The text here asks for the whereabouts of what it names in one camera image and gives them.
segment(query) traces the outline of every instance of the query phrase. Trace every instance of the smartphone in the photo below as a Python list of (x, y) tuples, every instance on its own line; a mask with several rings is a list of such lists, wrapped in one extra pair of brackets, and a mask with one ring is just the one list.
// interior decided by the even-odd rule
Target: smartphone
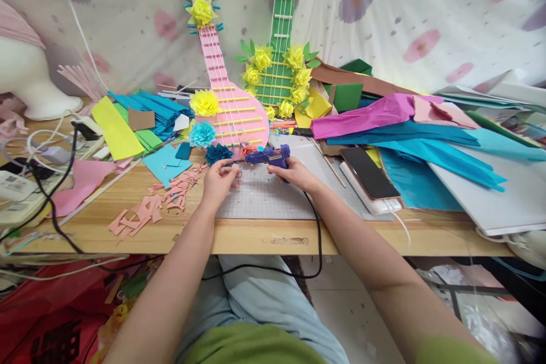
[(340, 150), (341, 156), (349, 165), (362, 187), (374, 200), (400, 197), (400, 192), (362, 147)]

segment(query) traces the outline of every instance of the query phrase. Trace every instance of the wooden desk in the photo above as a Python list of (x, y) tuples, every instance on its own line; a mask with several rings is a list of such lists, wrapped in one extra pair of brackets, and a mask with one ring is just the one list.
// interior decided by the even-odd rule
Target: wooden desk
[[(61, 132), (71, 131), (69, 121)], [(31, 131), (54, 129), (57, 121), (31, 122)], [(202, 151), (193, 150), (190, 160), (203, 163)], [(115, 175), (106, 178), (104, 184)], [(119, 245), (118, 238), (107, 226), (123, 209), (130, 209), (148, 195), (147, 188), (157, 183), (156, 178), (141, 163), (116, 182), (110, 189), (95, 199), (89, 206), (69, 221), (63, 230), (74, 242), (89, 253), (163, 254), (173, 246), (174, 237), (184, 228), (189, 216), (198, 205), (202, 194), (202, 181), (187, 194), (186, 211), (168, 214), (163, 209), (163, 219), (148, 223), (135, 237), (127, 237)], [(368, 224), (381, 234), (402, 255), (411, 256), (510, 256), (505, 246), (481, 239), (474, 233), (474, 223), (465, 213), (417, 212), (403, 210), (398, 213), (405, 221), (411, 235), (412, 245), (408, 249), (406, 233), (395, 220), (392, 222), (370, 221)], [(338, 254), (324, 223), (322, 227), (322, 250), (326, 255)], [(31, 231), (54, 232), (51, 220), (45, 220)], [(285, 243), (277, 238), (286, 238)], [(244, 220), (218, 219), (212, 252), (214, 254), (293, 254), (315, 255), (317, 226), (315, 220)], [(64, 240), (37, 239), (28, 244), (22, 253), (71, 253)]]

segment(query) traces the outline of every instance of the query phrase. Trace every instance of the cutting mat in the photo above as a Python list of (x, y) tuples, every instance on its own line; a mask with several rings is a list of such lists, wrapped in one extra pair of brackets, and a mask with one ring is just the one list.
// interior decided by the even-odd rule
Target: cutting mat
[[(291, 156), (299, 158), (320, 180), (335, 191), (364, 220), (391, 221), (391, 215), (372, 215), (355, 193), (339, 169), (334, 168), (347, 185), (344, 188), (326, 164), (313, 142), (295, 135), (271, 135), (269, 141), (276, 147), (288, 144)], [(242, 184), (231, 189), (227, 199), (217, 213), (218, 218), (227, 219), (315, 219), (313, 209), (303, 192), (292, 184), (281, 182), (275, 175), (267, 173), (266, 164), (241, 165)]]

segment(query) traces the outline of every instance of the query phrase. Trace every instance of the hand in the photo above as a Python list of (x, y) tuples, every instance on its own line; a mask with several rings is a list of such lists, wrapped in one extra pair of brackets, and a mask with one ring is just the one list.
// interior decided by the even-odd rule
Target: hand
[(239, 165), (233, 164), (231, 167), (226, 165), (233, 163), (233, 159), (222, 159), (215, 162), (205, 175), (203, 198), (201, 203), (217, 211), (220, 205), (226, 199), (229, 188), (238, 188), (239, 184), (234, 184), (235, 178), (240, 178)]
[(315, 175), (309, 172), (298, 158), (291, 156), (287, 158), (286, 163), (288, 164), (288, 169), (269, 165), (267, 170), (269, 173), (278, 176), (281, 180), (284, 178), (302, 191), (311, 194), (325, 186)]

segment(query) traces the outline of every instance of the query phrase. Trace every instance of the floral fabric backdrop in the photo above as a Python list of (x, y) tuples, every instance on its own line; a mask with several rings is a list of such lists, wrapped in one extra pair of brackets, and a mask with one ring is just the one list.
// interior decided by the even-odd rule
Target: floral fabric backdrop
[[(67, 0), (4, 0), (42, 37), (55, 83), (78, 90), (58, 64), (90, 62), (114, 93), (156, 84), (208, 85), (198, 38), (189, 34), (182, 0), (72, 0), (92, 55)], [(241, 84), (239, 41), (268, 41), (273, 0), (218, 0), (221, 47), (230, 79)], [(526, 82), (546, 79), (546, 0), (298, 0), (293, 42), (329, 64), (362, 58), (374, 75), (433, 92), (476, 86), (511, 68)]]

